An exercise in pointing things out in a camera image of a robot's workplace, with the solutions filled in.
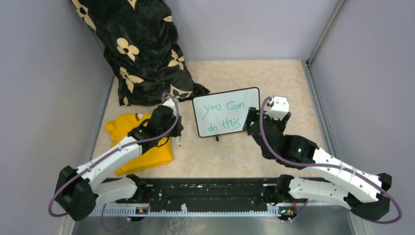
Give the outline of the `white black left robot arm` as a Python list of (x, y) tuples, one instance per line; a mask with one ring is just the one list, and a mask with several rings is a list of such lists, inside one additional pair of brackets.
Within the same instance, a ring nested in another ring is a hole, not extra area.
[(179, 123), (179, 108), (174, 102), (159, 105), (150, 118), (128, 132), (119, 143), (96, 159), (72, 168), (64, 167), (58, 176), (54, 195), (48, 205), (58, 203), (74, 221), (89, 216), (96, 207), (120, 199), (142, 202), (147, 195), (144, 181), (137, 176), (107, 181), (106, 179), (129, 161), (159, 147), (160, 140), (178, 137), (183, 130)]

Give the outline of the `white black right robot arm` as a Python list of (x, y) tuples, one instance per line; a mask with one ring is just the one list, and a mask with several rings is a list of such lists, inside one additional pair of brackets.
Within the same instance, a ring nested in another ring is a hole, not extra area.
[(387, 191), (392, 186), (391, 175), (361, 171), (303, 136), (284, 134), (290, 116), (285, 108), (265, 112), (250, 107), (244, 123), (244, 130), (260, 146), (262, 157), (323, 179), (318, 182), (284, 175), (275, 187), (278, 200), (321, 200), (363, 219), (380, 221), (390, 210), (392, 200)]

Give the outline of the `white whiteboard black frame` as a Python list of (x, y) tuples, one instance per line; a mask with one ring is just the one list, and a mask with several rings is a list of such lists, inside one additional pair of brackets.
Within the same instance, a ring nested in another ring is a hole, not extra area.
[(257, 87), (207, 94), (193, 98), (192, 106), (201, 138), (243, 131), (251, 107), (259, 109)]

